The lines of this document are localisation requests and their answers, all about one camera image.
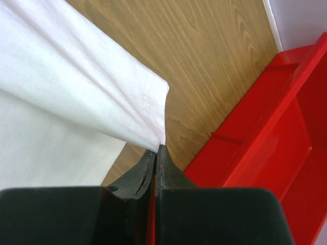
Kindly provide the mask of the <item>white t shirt red print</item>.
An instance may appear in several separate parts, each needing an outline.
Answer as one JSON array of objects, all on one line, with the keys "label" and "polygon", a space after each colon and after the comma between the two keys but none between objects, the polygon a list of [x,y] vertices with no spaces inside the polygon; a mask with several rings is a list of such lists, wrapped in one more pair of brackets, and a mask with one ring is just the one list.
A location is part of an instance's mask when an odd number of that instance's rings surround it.
[{"label": "white t shirt red print", "polygon": [[169,86],[66,1],[1,1],[1,189],[99,186],[166,141]]}]

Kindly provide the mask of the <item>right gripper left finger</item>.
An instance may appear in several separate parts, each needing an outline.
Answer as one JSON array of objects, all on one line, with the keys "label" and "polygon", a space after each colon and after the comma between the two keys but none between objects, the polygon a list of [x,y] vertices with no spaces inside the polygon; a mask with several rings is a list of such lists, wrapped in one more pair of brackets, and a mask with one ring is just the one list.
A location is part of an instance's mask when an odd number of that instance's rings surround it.
[{"label": "right gripper left finger", "polygon": [[1,191],[1,244],[151,244],[155,154],[112,184]]}]

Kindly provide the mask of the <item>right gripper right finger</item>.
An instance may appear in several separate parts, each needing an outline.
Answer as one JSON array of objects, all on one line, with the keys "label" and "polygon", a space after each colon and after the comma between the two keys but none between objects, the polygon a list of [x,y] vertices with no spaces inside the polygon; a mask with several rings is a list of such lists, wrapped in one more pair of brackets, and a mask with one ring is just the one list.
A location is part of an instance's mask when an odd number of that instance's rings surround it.
[{"label": "right gripper right finger", "polygon": [[264,188],[200,188],[156,155],[156,244],[293,244],[283,209]]}]

